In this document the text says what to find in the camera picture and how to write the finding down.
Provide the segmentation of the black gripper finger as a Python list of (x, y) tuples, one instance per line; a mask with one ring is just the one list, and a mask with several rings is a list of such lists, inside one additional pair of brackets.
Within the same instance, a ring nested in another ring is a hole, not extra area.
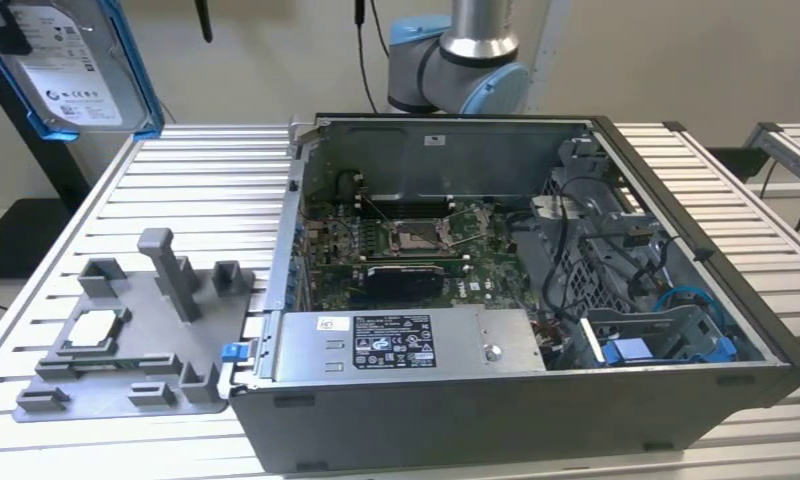
[(4, 25), (0, 27), (0, 53), (4, 55), (29, 55), (33, 47), (8, 7), (0, 7)]

